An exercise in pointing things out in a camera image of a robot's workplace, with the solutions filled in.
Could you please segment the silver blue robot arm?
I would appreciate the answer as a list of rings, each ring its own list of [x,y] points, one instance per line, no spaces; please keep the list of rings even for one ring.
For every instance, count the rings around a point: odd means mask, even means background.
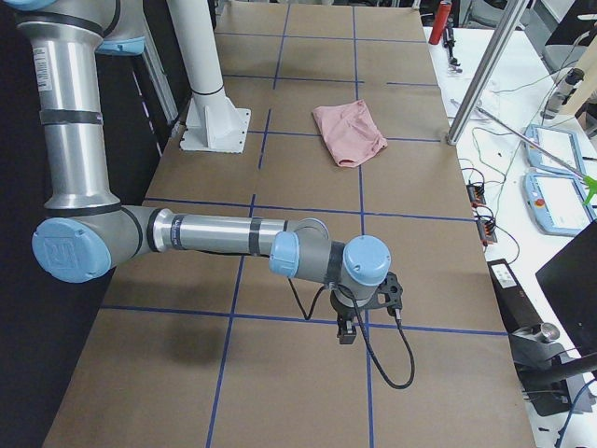
[[[294,275],[329,290],[339,336],[376,306],[381,280],[354,281],[347,245],[315,219],[200,217],[143,207],[158,160],[134,86],[114,92],[124,132],[104,147],[95,56],[139,57],[138,1],[6,1],[1,6],[1,351],[82,344],[114,269],[168,249],[265,258],[297,245]]]

